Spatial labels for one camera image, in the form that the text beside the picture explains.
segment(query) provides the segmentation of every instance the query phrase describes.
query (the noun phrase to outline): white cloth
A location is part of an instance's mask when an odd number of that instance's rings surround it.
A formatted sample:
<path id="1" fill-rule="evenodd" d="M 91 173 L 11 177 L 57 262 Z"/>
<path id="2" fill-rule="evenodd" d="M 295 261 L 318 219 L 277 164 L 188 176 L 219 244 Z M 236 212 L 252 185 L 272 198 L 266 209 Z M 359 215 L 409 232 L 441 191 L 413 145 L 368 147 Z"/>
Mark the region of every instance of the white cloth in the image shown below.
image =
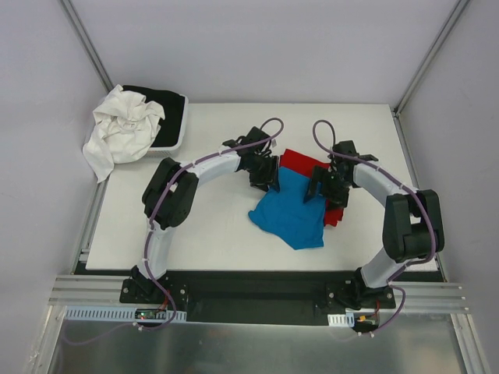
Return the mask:
<path id="1" fill-rule="evenodd" d="M 115 164 L 139 160 L 156 139 L 163 107 L 155 101 L 116 86 L 94 110 L 95 127 L 83 146 L 83 155 L 94 169 L 97 183 L 104 181 Z"/>

